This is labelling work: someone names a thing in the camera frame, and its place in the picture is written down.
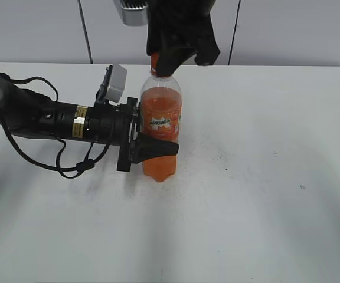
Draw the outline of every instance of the plastic bottle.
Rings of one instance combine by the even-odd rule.
[[[178,142],[182,95],[173,77],[158,77],[155,72],[158,54],[152,55],[151,76],[142,87],[141,131],[156,139]],[[165,156],[143,162],[144,174],[163,182],[175,173],[176,156]]]

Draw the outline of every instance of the white table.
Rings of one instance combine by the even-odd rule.
[[[149,75],[126,67],[121,102]],[[0,63],[90,106],[104,68]],[[0,127],[0,282],[340,282],[340,68],[187,66],[175,76],[181,149],[163,183],[140,165],[116,172],[116,147],[63,179],[21,159]],[[52,164],[61,148],[17,140]],[[70,143],[63,164],[87,147]]]

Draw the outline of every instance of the black cable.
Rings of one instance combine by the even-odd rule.
[[[231,56],[232,56],[232,53],[233,53],[233,45],[234,45],[234,39],[236,37],[236,30],[237,30],[238,16],[240,14],[240,9],[241,9],[241,0],[239,0],[238,7],[237,7],[236,22],[234,23],[233,38],[231,39],[231,46],[230,46],[230,54],[229,54],[228,66],[230,65]]]
[[[89,61],[90,61],[90,64],[93,64],[93,56],[91,55],[91,49],[90,49],[90,43],[89,43],[89,36],[87,35],[86,24],[85,24],[85,17],[84,17],[84,15],[83,15],[83,9],[82,9],[81,0],[78,0],[78,8],[80,9],[80,15],[81,15],[81,22],[82,22],[83,34],[84,34],[84,36],[85,36],[86,47],[87,47],[87,53],[88,53],[88,55],[89,55]]]
[[[50,85],[56,92],[56,96],[57,96],[57,90],[49,83],[48,85]],[[40,168],[43,168],[43,169],[47,169],[47,170],[50,170],[50,171],[56,171],[56,172],[59,172],[63,177],[66,177],[68,179],[72,179],[72,178],[75,178],[75,177],[78,177],[80,176],[84,171],[88,170],[88,169],[91,169],[95,166],[95,164],[101,160],[103,158],[103,156],[105,156],[110,144],[111,144],[111,141],[112,141],[112,136],[113,136],[113,128],[115,126],[115,119],[113,119],[113,122],[112,122],[112,128],[111,128],[111,131],[110,131],[110,136],[109,136],[109,140],[107,141],[106,145],[104,146],[104,149],[103,151],[99,154],[99,156],[93,160],[93,159],[87,159],[86,160],[86,157],[89,156],[89,153],[90,153],[90,150],[91,148],[93,147],[93,143],[91,143],[91,146],[89,148],[89,151],[87,152],[86,154],[86,157],[85,157],[85,160],[83,162],[80,162],[76,165],[76,167],[71,167],[71,168],[61,168],[60,167],[60,156],[62,154],[62,152],[64,151],[65,147],[66,147],[66,142],[57,138],[58,141],[64,143],[64,146],[63,148],[59,151],[59,153],[57,154],[57,158],[56,158],[56,167],[54,166],[50,166],[50,165],[47,165],[47,164],[43,164],[41,162],[38,162],[34,159],[32,159],[31,157],[29,157],[27,154],[25,154],[21,148],[19,147],[19,145],[16,143],[16,141],[14,140],[14,138],[12,137],[11,133],[10,133],[10,130],[8,128],[8,125],[6,123],[6,120],[5,120],[5,117],[4,115],[2,114],[2,110],[0,108],[0,123],[1,123],[1,126],[2,126],[2,129],[7,137],[7,139],[9,140],[9,142],[11,143],[11,146],[15,149],[15,151],[22,157],[24,158],[26,161],[30,162],[31,164],[33,165],[36,165]],[[74,171],[77,171],[78,173],[69,178],[67,177],[63,172],[74,172]]]
[[[54,92],[56,93],[56,103],[58,102],[58,91],[57,91],[57,89],[45,78],[31,77],[31,78],[25,78],[24,80],[13,80],[8,74],[5,74],[5,73],[0,73],[0,77],[2,77],[4,80],[7,80],[7,81],[9,81],[10,83],[13,83],[13,84],[28,84],[28,83],[30,83],[34,80],[43,81],[54,90]]]

